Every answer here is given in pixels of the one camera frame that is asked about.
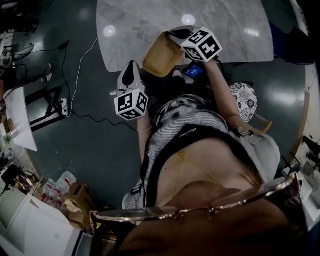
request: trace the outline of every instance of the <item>plastic bottle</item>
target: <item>plastic bottle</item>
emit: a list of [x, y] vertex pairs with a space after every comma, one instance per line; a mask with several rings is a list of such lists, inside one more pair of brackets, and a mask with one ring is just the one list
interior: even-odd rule
[[59, 180], [55, 183], [54, 190], [59, 196], [69, 192], [72, 184], [77, 182], [77, 178], [69, 171], [64, 172]]
[[45, 201], [49, 200], [51, 198], [51, 192], [53, 188], [55, 187], [56, 183], [52, 178], [49, 178], [48, 181], [44, 184], [42, 189], [42, 197]]

